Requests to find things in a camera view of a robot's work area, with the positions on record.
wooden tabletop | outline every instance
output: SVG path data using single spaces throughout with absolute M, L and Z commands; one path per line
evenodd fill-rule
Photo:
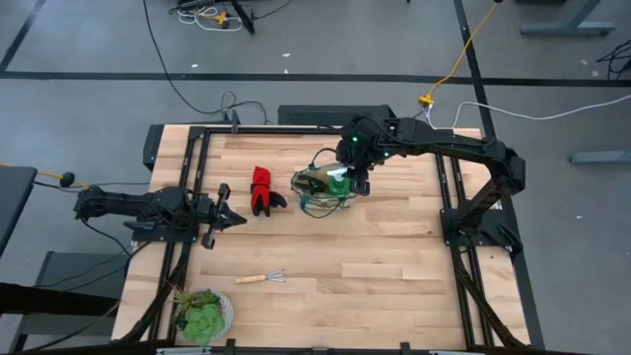
M 165 126 L 150 190 L 177 185 L 188 128 Z M 456 133 L 479 137 L 477 129 Z M 212 135 L 202 190 L 215 197 L 226 182 L 232 190 L 229 204 L 247 224 L 217 234 L 212 250 L 193 247 L 188 287 L 211 288 L 230 298 L 235 323 L 226 337 L 238 346 L 394 349 L 407 341 L 413 349 L 464 349 L 454 270 L 439 221 L 443 206 L 434 156 L 388 160 L 371 172 L 370 196 L 317 220 L 300 210 L 290 178 L 317 150 L 334 148 L 338 140 L 334 135 Z M 197 146 L 194 167 L 198 156 Z M 317 163 L 333 161 L 332 154 L 322 153 Z M 450 172 L 449 160 L 446 164 Z M 460 165 L 466 195 L 473 196 L 488 172 L 478 164 Z M 254 166 L 272 172 L 272 189 L 289 203 L 273 209 L 269 218 L 254 217 L 249 209 Z M 451 177 L 450 185 L 455 196 Z M 153 243 L 131 261 L 112 338 L 125 334 L 154 298 L 164 249 Z M 502 248 L 477 250 L 490 305 L 514 336 L 528 343 L 509 255 Z M 279 268 L 285 269 L 284 283 L 234 281 Z M 481 343 L 470 297 L 469 303 Z M 162 337 L 170 307 L 167 303 L 163 311 Z M 177 343 L 188 342 L 178 337 Z

succulent plant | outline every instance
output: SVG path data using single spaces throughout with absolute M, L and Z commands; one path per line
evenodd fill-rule
M 201 308 L 190 308 L 186 314 L 184 337 L 199 346 L 210 342 L 213 336 L 224 328 L 221 311 L 214 304 L 206 304 Z

red and black glove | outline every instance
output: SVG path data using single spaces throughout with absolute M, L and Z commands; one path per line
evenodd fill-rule
M 252 194 L 251 206 L 254 216 L 258 216 L 260 211 L 263 211 L 265 212 L 265 216 L 269 217 L 269 206 L 287 207 L 287 201 L 285 201 L 283 196 L 269 190 L 271 183 L 272 174 L 268 169 L 261 167 L 254 168 L 252 185 L 249 187 L 249 192 Z

power cord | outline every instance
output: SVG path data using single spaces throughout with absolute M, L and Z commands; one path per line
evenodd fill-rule
M 109 315 L 111 315 L 114 311 L 116 311 L 116 309 L 118 308 L 119 305 L 120 305 L 120 301 L 116 302 L 116 304 L 113 305 L 109 310 L 107 310 L 107 312 L 105 312 L 102 316 L 100 316 L 99 319 L 91 322 L 90 324 L 87 324 L 87 325 L 84 325 L 84 326 L 80 327 L 79 329 L 71 332 L 68 335 L 64 335 L 64 336 L 60 337 L 59 339 L 53 340 L 53 341 L 51 341 L 49 343 L 40 345 L 38 347 L 34 347 L 33 349 L 28 349 L 28 350 L 25 350 L 25 351 L 18 351 L 18 352 L 14 352 L 12 354 L 32 354 L 32 353 L 36 353 L 39 350 L 43 350 L 45 348 L 48 348 L 48 347 L 50 347 L 52 345 L 57 345 L 60 342 L 66 341 L 66 340 L 70 339 L 71 337 L 76 336 L 76 335 L 88 330 L 89 328 L 97 325 L 98 323 L 100 323 L 101 321 L 106 319 Z
M 38 186 L 54 188 L 56 190 L 63 191 L 63 192 L 66 192 L 66 193 L 79 193 L 79 191 L 73 191 L 71 189 L 66 189 L 66 188 L 70 188 L 70 187 L 83 188 L 82 186 L 69 186 L 69 187 L 63 188 L 63 187 L 59 187 L 59 186 L 55 186 L 55 185 L 51 185 L 49 183 L 43 183 L 43 182 L 39 182 L 39 181 L 33 181 L 33 184 L 38 185 Z
M 104 236 L 104 237 L 106 237 L 106 238 L 108 238 L 108 239 L 110 239 L 110 240 L 114 241 L 115 243 L 117 243 L 117 244 L 118 244 L 118 246 L 119 246 L 119 247 L 120 247 L 120 248 L 121 248 L 121 249 L 122 249 L 122 250 L 123 250 L 123 251 L 124 251 L 127 255 L 129 255 L 129 256 L 131 257 L 131 254 L 129 253 L 129 251 L 127 251 L 127 248 L 126 248 L 126 247 L 124 247 L 124 246 L 123 246 L 123 244 L 122 244 L 122 243 L 121 243 L 118 239 L 114 238 L 113 236 L 111 236 L 111 235 L 109 235 L 109 234 L 107 234 L 107 233 L 105 233 L 105 232 L 102 232 L 102 231 L 100 231 L 100 230 L 98 230 L 98 229 L 96 229 L 96 228 L 92 227 L 92 226 L 91 226 L 91 225 L 87 222 L 87 220 L 85 220 L 85 219 L 82 219 L 82 220 L 81 220 L 81 223 L 83 223 L 83 224 L 84 224 L 84 226 L 86 226 L 86 227 L 90 228 L 91 230 L 93 230 L 93 231 L 95 231 L 95 232 L 99 233 L 100 235 L 102 235 L 102 236 Z
M 173 80 L 171 79 L 171 75 L 169 74 L 169 70 L 167 70 L 167 65 L 165 64 L 165 59 L 162 56 L 162 52 L 160 51 L 160 48 L 158 47 L 158 43 L 156 42 L 156 37 L 154 36 L 154 32 L 153 29 L 151 28 L 151 21 L 149 20 L 149 11 L 147 10 L 147 0 L 142 0 L 142 5 L 143 5 L 143 9 L 145 12 L 145 21 L 147 23 L 147 30 L 149 30 L 149 36 L 151 37 L 151 42 L 154 44 L 154 47 L 156 48 L 156 53 L 158 54 L 158 59 L 160 59 L 160 64 L 162 66 L 163 71 L 165 72 L 165 76 L 167 77 L 167 81 L 169 82 L 169 85 L 171 85 L 171 88 L 175 91 L 175 93 L 179 96 L 179 98 L 188 106 L 190 107 L 192 110 L 194 110 L 197 113 L 201 113 L 201 114 L 217 114 L 225 109 L 228 108 L 233 108 L 233 107 L 239 107 L 239 106 L 243 106 L 243 105 L 249 105 L 249 104 L 255 104 L 261 107 L 262 111 L 263 111 L 263 115 L 264 115 L 264 121 L 263 124 L 267 124 L 268 122 L 271 123 L 268 119 L 267 119 L 267 112 L 265 110 L 265 107 L 263 106 L 263 104 L 261 102 L 258 101 L 245 101 L 245 102 L 240 102 L 237 103 L 237 96 L 235 95 L 235 93 L 232 93 L 235 97 L 235 101 L 227 107 L 221 107 L 219 109 L 215 109 L 215 110 L 202 110 L 199 109 L 195 106 L 193 106 L 182 94 L 181 92 L 177 89 L 177 87 L 175 86 Z
M 115 274 L 116 272 L 118 272 L 118 271 L 120 271 L 120 270 L 122 270 L 122 269 L 127 268 L 127 267 L 129 266 L 129 263 L 131 262 L 131 259 L 132 259 L 132 258 L 133 258 L 133 257 L 134 257 L 134 256 L 135 256 L 138 252 L 140 252 L 140 250 L 144 249 L 144 248 L 145 248 L 146 246 L 148 246 L 150 243 L 151 243 L 151 242 L 147 242 L 147 243 L 145 243 L 144 245 L 142 245 L 142 246 L 138 247 L 138 249 L 137 249 L 137 250 L 135 250 L 135 251 L 134 251 L 131 255 L 129 255 L 129 258 L 127 258 L 127 262 L 125 262 L 125 264 L 124 264 L 123 266 L 121 266 L 121 267 L 119 267 L 119 268 L 117 268 L 117 269 L 115 269 L 115 270 L 113 270 L 113 271 L 110 271 L 110 272 L 108 272 L 108 273 L 107 273 L 107 274 L 105 274 L 105 275 L 99 276 L 99 277 L 97 277 L 96 279 L 93 279 L 92 281 L 88 281 L 88 282 L 83 283 L 83 284 L 81 284 L 81 285 L 77 285 L 77 286 L 73 286 L 73 287 L 67 288 L 67 289 L 63 290 L 62 292 L 70 292 L 70 291 L 74 291 L 74 290 L 79 289 L 79 288 L 82 288 L 82 287 L 86 287 L 86 286 L 92 285 L 92 284 L 93 284 L 93 283 L 95 283 L 95 282 L 99 282 L 99 281 L 101 281 L 101 280 L 105 279 L 106 277 L 108 277 L 108 276 L 110 276 L 110 275 L 113 275 L 113 274 Z
M 73 291 L 73 290 L 76 290 L 76 289 L 79 289 L 79 288 L 82 288 L 82 287 L 85 287 L 85 286 L 92 285 L 92 284 L 94 284 L 95 282 L 101 281 L 101 280 L 103 280 L 104 278 L 106 278 L 106 277 L 108 277 L 108 276 L 110 276 L 110 275 L 113 275 L 114 273 L 119 272 L 120 270 L 122 270 L 122 269 L 124 269 L 124 268 L 127 268 L 127 267 L 129 266 L 129 262 L 131 261 L 131 258 L 132 258 L 132 257 L 134 257 L 134 255 L 136 255 L 138 252 L 140 252 L 140 250 L 142 250 L 142 249 L 144 249 L 146 246 L 148 246 L 150 243 L 151 243 L 151 242 L 148 242 L 148 243 L 145 243 L 144 245 L 142 245 L 142 246 L 138 247 L 138 248 L 137 248 L 137 249 L 136 249 L 136 250 L 135 250 L 135 251 L 134 251 L 131 255 L 129 255 L 129 258 L 127 259 L 127 262 L 125 262 L 125 264 L 124 264 L 122 267 L 119 267 L 119 268 L 115 269 L 114 271 L 111 271 L 111 272 L 109 272 L 109 273 L 107 273 L 107 274 L 105 274 L 105 275 L 102 275 L 102 276 L 100 276 L 100 277 L 98 277 L 98 278 L 96 278 L 96 279 L 93 279 L 93 280 L 88 281 L 88 282 L 86 282 L 86 283 L 83 283 L 83 284 L 81 284 L 81 285 L 77 285 L 77 286 L 73 286 L 73 287 L 67 288 L 67 289 L 65 289 L 65 290 L 63 290 L 63 291 L 61 291 L 61 292 L 70 292 L 70 291 Z M 81 276 L 83 276 L 83 275 L 86 275 L 86 274 L 88 274 L 90 271 L 92 271 L 93 269 L 95 269 L 96 267 L 98 267 L 98 266 L 100 266 L 100 265 L 103 265 L 104 263 L 108 263 L 108 262 L 111 262 L 111 261 L 115 260 L 115 259 L 116 259 L 116 258 L 117 258 L 117 257 L 118 257 L 121 253 L 122 253 L 122 252 L 120 252 L 117 256 L 113 257 L 112 259 L 109 259 L 109 260 L 106 260 L 106 261 L 102 261 L 102 262 L 99 262 L 99 263 L 97 263 L 97 264 L 93 265 L 92 267 L 90 267 L 88 270 L 84 271 L 84 272 L 83 272 L 83 273 L 81 273 L 81 274 L 77 274 L 77 275 L 74 275 L 74 276 L 71 276 L 71 277 L 67 277 L 67 278 L 65 278 L 65 279 L 62 279 L 62 280 L 59 280 L 59 281 L 55 282 L 54 284 L 50 284 L 50 285 L 38 285 L 37 287 L 42 287 L 42 288 L 43 288 L 43 287 L 53 287 L 53 286 L 56 286 L 56 285 L 58 285 L 58 284 L 61 284 L 62 282 L 65 282 L 65 281 L 67 281 L 67 280 L 71 280 L 71 279 L 74 279 L 74 278 L 77 278 L 77 277 L 81 277 Z M 107 318 L 109 315 L 111 315 L 111 314 L 112 314 L 112 313 L 113 313 L 113 312 L 114 312 L 114 311 L 118 308 L 118 306 L 120 306 L 120 301 L 119 301 L 119 302 L 117 302 L 115 305 L 113 305 L 113 306 L 112 306 L 109 310 L 107 310 L 107 312 L 105 312 L 102 316 L 100 316 L 97 320 L 93 321 L 92 323 L 87 324 L 87 325 L 84 325 L 84 326 L 82 326 L 81 328 L 79 328 L 79 329 L 77 329 L 77 330 L 75 330 L 75 331 L 71 332 L 70 334 L 68 334 L 68 335 L 64 335 L 63 337 L 61 337 L 61 338 L 59 338 L 59 339 L 56 339 L 56 340 L 53 340 L 53 341 L 51 341 L 51 342 L 49 342 L 49 343 L 43 344 L 43 345 L 38 346 L 38 347 L 35 347 L 35 348 L 33 348 L 33 349 L 28 349 L 28 350 L 25 350 L 25 351 L 16 352 L 16 353 L 14 353 L 14 354 L 31 354 L 31 353 L 37 352 L 37 351 L 39 351 L 39 350 L 42 350 L 42 349 L 48 348 L 48 347 L 50 347 L 50 346 L 53 346 L 53 345 L 59 344 L 59 343 L 61 343 L 61 342 L 63 342 L 63 341 L 66 341 L 66 340 L 70 339 L 70 338 L 71 338 L 71 337 L 73 337 L 73 336 L 77 336 L 77 335 L 81 334 L 82 332 L 86 331 L 87 329 L 89 329 L 89 328 L 91 328 L 91 327 L 95 326 L 96 324 L 100 323 L 101 321 L 103 321 L 105 318 Z
M 460 104 L 457 107 L 456 117 L 454 118 L 454 123 L 451 126 L 449 126 L 449 127 L 436 127 L 432 123 L 432 120 L 430 119 L 430 117 L 427 117 L 428 118 L 427 122 L 434 129 L 454 129 L 454 128 L 456 128 L 458 118 L 460 117 L 460 111 L 466 105 L 473 105 L 473 106 L 478 106 L 478 107 L 486 107 L 488 109 L 491 109 L 491 110 L 494 110 L 494 111 L 497 111 L 497 112 L 500 112 L 500 113 L 504 113 L 504 114 L 507 114 L 507 115 L 511 115 L 511 116 L 514 116 L 514 117 L 519 117 L 519 118 L 532 119 L 532 120 L 548 120 L 548 119 L 560 118 L 560 117 L 563 117 L 563 116 L 566 116 L 566 115 L 569 115 L 569 114 L 572 114 L 572 113 L 580 112 L 580 111 L 583 111 L 583 110 L 586 110 L 586 109 L 592 109 L 592 108 L 598 108 L 598 107 L 607 107 L 607 106 L 610 106 L 610 105 L 621 103 L 621 102 L 623 102 L 625 100 L 628 100 L 628 99 L 631 99 L 631 95 L 627 95 L 625 97 L 622 97 L 620 99 L 616 99 L 614 101 L 610 101 L 610 102 L 607 102 L 607 103 L 583 106 L 583 107 L 579 107 L 579 108 L 575 108 L 575 109 L 569 110 L 567 112 L 554 114 L 554 115 L 550 115 L 550 116 L 545 116 L 545 117 L 532 117 L 532 116 L 528 116 L 528 115 L 525 115 L 525 114 L 510 112 L 510 111 L 505 110 L 505 109 L 501 109 L 501 108 L 497 108 L 497 107 L 493 107 L 493 106 L 489 106 L 489 105 L 485 105 L 485 104 L 481 104 L 481 103 L 464 102 L 464 103 Z
M 623 55 L 631 50 L 631 39 L 618 45 L 609 54 L 596 61 L 596 63 L 609 62 L 607 68 L 607 80 L 611 80 L 611 74 L 617 74 L 614 80 L 620 79 L 623 72 L 631 70 L 631 54 Z M 620 59 L 627 59 L 622 68 L 613 69 L 613 62 Z
M 434 84 L 432 86 L 432 88 L 430 89 L 430 91 L 427 94 L 425 94 L 425 96 L 422 96 L 422 97 L 420 97 L 418 99 L 419 102 L 421 102 L 421 104 L 424 107 L 428 107 L 428 112 L 426 114 L 428 117 L 429 117 L 429 110 L 431 110 L 432 106 L 434 105 L 434 98 L 432 98 L 432 93 L 434 93 L 434 90 L 436 90 L 436 88 L 438 88 L 441 84 L 443 84 L 446 81 L 448 81 L 454 75 L 454 73 L 456 72 L 456 69 L 458 68 L 458 66 L 460 65 L 462 59 L 464 58 L 464 55 L 466 54 L 466 50 L 471 45 L 471 42 L 473 41 L 473 38 L 475 37 L 475 35 L 477 35 L 477 32 L 480 31 L 480 29 L 484 26 L 484 24 L 486 24 L 488 19 L 491 17 L 491 14 L 493 14 L 493 11 L 495 10 L 496 6 L 497 6 L 497 4 L 493 4 L 493 6 L 489 10 L 489 12 L 484 17 L 484 19 L 482 19 L 482 22 L 480 22 L 480 24 L 475 28 L 475 30 L 473 31 L 473 33 L 469 37 L 468 41 L 464 44 L 464 48 L 462 49 L 462 52 L 460 53 L 460 56 L 458 57 L 458 59 L 456 61 L 456 64 L 454 64 L 454 67 L 452 68 L 452 71 L 450 72 L 450 74 L 448 76 L 446 76 L 445 78 L 441 79 L 436 84 Z
M 0 167 L 11 168 L 11 167 L 14 167 L 14 165 L 7 164 L 7 163 L 0 163 Z M 65 177 L 63 175 L 60 175 L 60 174 L 55 174 L 55 173 L 51 173 L 51 172 L 45 172 L 45 171 L 41 171 L 41 170 L 37 170 L 37 174 L 41 175 L 41 176 L 44 176 L 44 177 L 56 178 L 59 181 L 65 181 L 67 178 L 70 178 L 70 177 Z M 72 176 L 72 181 L 68 182 L 68 184 L 72 184 L 72 183 L 74 183 L 74 184 L 76 184 L 76 185 L 78 185 L 80 187 L 88 188 L 88 185 L 86 183 L 83 183 L 83 182 L 80 182 L 80 181 L 75 181 L 74 180 L 74 175 Z
M 230 25 L 230 21 L 236 20 L 239 22 L 239 27 L 236 29 L 230 28 L 207 28 L 201 24 L 200 19 L 212 19 L 216 20 L 220 25 L 226 24 L 226 26 Z M 216 32 L 237 32 L 244 27 L 244 23 L 239 17 L 229 17 L 226 13 L 219 14 L 219 10 L 217 8 L 208 6 L 203 7 L 199 10 L 194 11 L 182 11 L 177 10 L 177 20 L 185 25 L 197 25 L 200 29 L 204 31 L 216 31 Z

white cable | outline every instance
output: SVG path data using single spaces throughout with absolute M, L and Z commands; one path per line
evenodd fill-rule
M 231 20 L 236 20 L 238 21 L 241 25 L 236 28 L 236 29 L 217 29 L 217 28 L 207 28 L 204 27 L 201 22 L 199 21 L 199 19 L 203 19 L 204 16 L 217 16 L 217 14 L 219 14 L 219 10 L 217 10 L 217 8 L 209 6 L 209 7 L 204 7 L 202 8 L 199 12 L 192 12 L 192 11 L 181 11 L 181 10 L 177 10 L 177 19 L 185 24 L 185 25 L 192 25 L 192 24 L 196 24 L 200 29 L 204 30 L 204 31 L 216 31 L 216 32 L 237 32 L 240 29 L 242 29 L 244 27 L 244 23 L 241 21 L 240 18 L 227 18 L 226 21 L 231 21 Z
M 575 109 L 569 110 L 567 112 L 554 114 L 554 115 L 550 115 L 550 116 L 545 116 L 545 117 L 532 117 L 532 116 L 528 116 L 528 115 L 525 115 L 525 114 L 519 114 L 519 113 L 510 112 L 510 111 L 507 111 L 505 109 L 501 109 L 501 108 L 497 108 L 497 107 L 493 107 L 493 106 L 489 106 L 489 105 L 485 105 L 485 104 L 481 104 L 481 103 L 464 102 L 464 103 L 460 104 L 457 107 L 456 118 L 454 118 L 454 123 L 452 124 L 451 127 L 435 127 L 434 124 L 432 123 L 432 120 L 430 119 L 429 114 L 427 114 L 426 116 L 427 116 L 427 122 L 434 129 L 454 129 L 454 128 L 456 128 L 457 120 L 460 117 L 460 111 L 462 110 L 462 107 L 464 107 L 465 105 L 474 105 L 474 106 L 478 106 L 478 107 L 486 107 L 488 109 L 491 109 L 491 110 L 494 110 L 494 111 L 497 111 L 497 112 L 500 112 L 500 113 L 508 114 L 508 115 L 511 115 L 511 116 L 514 116 L 514 117 L 519 117 L 519 118 L 532 119 L 532 120 L 548 120 L 548 119 L 560 118 L 560 117 L 566 116 L 568 114 L 580 112 L 580 111 L 586 110 L 586 109 L 592 109 L 592 108 L 598 108 L 598 107 L 606 107 L 606 106 L 609 106 L 609 105 L 618 104 L 618 103 L 623 102 L 623 101 L 625 101 L 627 99 L 631 99 L 631 95 L 627 95 L 625 97 L 622 97 L 620 99 L 616 99 L 616 100 L 608 102 L 608 103 L 601 103 L 601 104 L 583 106 L 583 107 L 579 107 L 579 108 L 575 108 Z
M 212 14 L 208 14 L 207 12 L 209 10 L 214 10 L 214 13 Z M 216 31 L 216 32 L 237 32 L 238 30 L 242 29 L 244 27 L 244 23 L 241 21 L 240 18 L 227 18 L 226 21 L 230 22 L 231 20 L 237 20 L 239 21 L 240 26 L 236 29 L 216 29 L 216 28 L 206 28 L 203 25 L 201 25 L 201 23 L 199 22 L 199 15 L 208 15 L 208 16 L 215 16 L 217 15 L 219 12 L 217 11 L 216 8 L 214 7 L 209 7 L 206 10 L 202 10 L 200 13 L 195 14 L 195 23 L 197 24 L 197 26 L 199 26 L 200 29 L 204 30 L 204 31 Z

